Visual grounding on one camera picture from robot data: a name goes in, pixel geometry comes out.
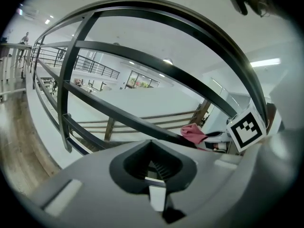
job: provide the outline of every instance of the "ceiling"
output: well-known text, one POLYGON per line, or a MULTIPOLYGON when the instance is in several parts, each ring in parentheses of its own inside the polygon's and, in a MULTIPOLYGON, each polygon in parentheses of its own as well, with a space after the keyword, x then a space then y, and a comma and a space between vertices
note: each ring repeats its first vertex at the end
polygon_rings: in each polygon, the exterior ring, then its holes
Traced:
MULTIPOLYGON (((53 15, 51 25, 66 14, 95 1, 99 0, 27 0, 25 3, 38 8, 43 14, 53 15)), ((215 22, 246 54, 296 39, 288 21, 275 16, 260 18, 251 9, 248 9, 247 16, 242 16, 234 10, 230 0, 169 1, 193 9, 215 22)), ((213 51, 189 35, 145 19, 101 18, 88 36, 96 41, 118 42, 159 58, 169 57, 174 65, 198 79, 203 73, 217 69, 218 64, 221 64, 220 68, 227 67, 213 51)))

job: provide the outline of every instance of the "red fabric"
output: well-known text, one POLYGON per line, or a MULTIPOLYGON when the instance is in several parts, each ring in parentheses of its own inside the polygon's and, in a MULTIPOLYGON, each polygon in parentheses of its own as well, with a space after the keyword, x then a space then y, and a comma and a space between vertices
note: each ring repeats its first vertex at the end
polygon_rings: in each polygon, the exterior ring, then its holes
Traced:
POLYGON ((185 139, 191 141, 194 144, 199 144, 200 142, 208 138, 208 136, 206 136, 198 128, 196 123, 183 126, 180 130, 180 133, 185 139))

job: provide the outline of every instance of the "balcony railing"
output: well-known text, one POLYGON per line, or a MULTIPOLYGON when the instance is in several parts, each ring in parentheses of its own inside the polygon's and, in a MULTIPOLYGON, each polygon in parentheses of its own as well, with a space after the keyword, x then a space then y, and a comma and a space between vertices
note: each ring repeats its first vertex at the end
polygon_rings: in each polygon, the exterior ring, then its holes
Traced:
POLYGON ((172 133, 168 129, 161 128, 159 125, 152 124, 145 119, 134 116, 96 97, 95 95, 90 94, 86 90, 70 82, 74 66, 77 65, 76 61, 77 58, 79 58, 78 53, 80 49, 101 51, 137 62, 184 85, 198 95, 204 97, 206 100, 210 101, 227 116, 233 117, 237 114, 232 106, 230 106, 224 99, 222 99, 216 92, 210 89, 203 82, 199 81, 197 78, 184 72, 178 67, 175 67, 174 65, 168 67, 167 63, 162 59, 128 47, 97 41, 85 41, 87 34, 95 22, 99 18, 102 19, 102 17, 109 16, 127 16, 157 21, 179 29, 187 33, 189 36, 192 36, 198 41, 204 43, 215 53, 217 53, 237 74, 249 92, 262 119, 265 123, 267 123, 266 103, 257 76, 244 53, 221 28, 204 16, 190 9, 164 0, 105 0, 87 5, 68 14, 47 29, 37 39, 34 45, 37 52, 32 54, 32 57, 36 58, 36 61, 33 64, 33 88, 36 88, 38 95, 40 95, 36 81, 36 77, 39 81, 39 75, 37 75, 36 72, 37 63, 39 62, 58 82, 57 102, 50 95, 50 93, 48 93, 45 88, 42 87, 47 99, 57 111, 58 122, 50 114, 42 100, 41 103, 49 118, 54 123, 54 126, 60 132, 64 146, 69 152, 72 151, 72 148, 75 148, 82 154, 87 154, 87 152, 71 137, 71 131, 75 131, 89 144, 100 150, 112 147, 110 143, 94 136, 87 129, 73 120, 73 118, 68 114, 67 101, 69 93, 72 93, 89 106, 109 116, 109 118, 131 127, 135 131, 142 132, 156 139, 166 140, 188 147, 195 147, 193 143, 184 139, 182 136, 172 133), (79 21, 81 24, 77 28, 75 36, 71 41, 43 45, 46 35, 64 26, 79 21), (53 70, 51 70, 51 67, 40 59, 41 51, 44 50, 43 48, 48 47, 67 48, 60 70, 60 76, 56 75, 53 70))
MULTIPOLYGON (((54 50, 42 49, 38 58, 50 67, 62 67, 62 63, 67 51, 61 48, 53 49, 54 50)), ((117 79, 119 76, 118 71, 113 70, 110 67, 102 65, 101 63, 98 63, 82 55, 77 55, 73 69, 99 74, 114 79, 117 79)))

